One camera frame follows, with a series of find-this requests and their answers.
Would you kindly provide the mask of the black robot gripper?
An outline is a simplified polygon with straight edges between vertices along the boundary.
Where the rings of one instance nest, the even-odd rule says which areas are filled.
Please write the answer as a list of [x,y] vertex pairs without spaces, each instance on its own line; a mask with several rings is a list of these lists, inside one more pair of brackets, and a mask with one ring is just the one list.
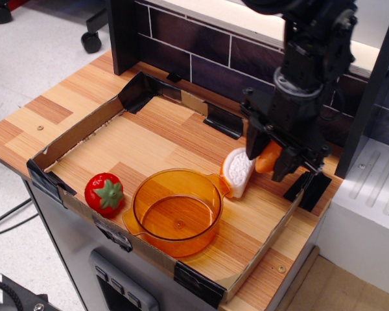
[[320,99],[324,85],[303,87],[277,68],[274,73],[274,93],[245,89],[241,111],[247,116],[246,155],[249,160],[259,156],[271,141],[282,147],[272,175],[272,181],[281,182],[303,166],[311,172],[320,172],[324,158],[331,149],[317,125]]

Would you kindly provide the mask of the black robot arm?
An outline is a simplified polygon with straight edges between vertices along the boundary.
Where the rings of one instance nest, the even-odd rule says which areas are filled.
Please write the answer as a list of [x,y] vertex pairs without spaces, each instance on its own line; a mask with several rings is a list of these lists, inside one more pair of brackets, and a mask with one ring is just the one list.
[[331,155],[318,120],[332,95],[345,103],[338,81],[355,61],[351,36],[357,6],[354,1],[245,1],[245,5],[285,20],[285,55],[274,72],[273,94],[244,90],[246,154],[257,159],[273,141],[281,147],[273,181],[282,181],[300,166],[317,175]]

